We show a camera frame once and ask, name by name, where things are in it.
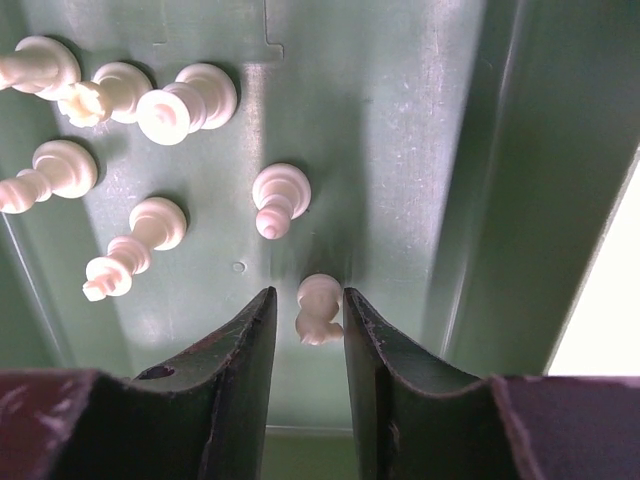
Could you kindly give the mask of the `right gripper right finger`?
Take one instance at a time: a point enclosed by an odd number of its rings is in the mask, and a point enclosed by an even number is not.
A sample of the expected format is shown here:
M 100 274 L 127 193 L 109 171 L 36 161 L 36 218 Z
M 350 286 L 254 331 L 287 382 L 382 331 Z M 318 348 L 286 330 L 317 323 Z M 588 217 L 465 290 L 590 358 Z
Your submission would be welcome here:
M 428 352 L 352 287 L 343 326 L 360 478 L 519 478 L 489 381 Z

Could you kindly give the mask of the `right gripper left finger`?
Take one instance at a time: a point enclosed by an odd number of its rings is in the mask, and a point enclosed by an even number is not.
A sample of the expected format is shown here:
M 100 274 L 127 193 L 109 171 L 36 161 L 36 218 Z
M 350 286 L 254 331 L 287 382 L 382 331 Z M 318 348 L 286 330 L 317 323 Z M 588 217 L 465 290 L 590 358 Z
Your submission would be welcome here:
M 267 287 L 136 378 L 98 376 L 64 450 L 65 478 L 258 478 L 276 323 Z

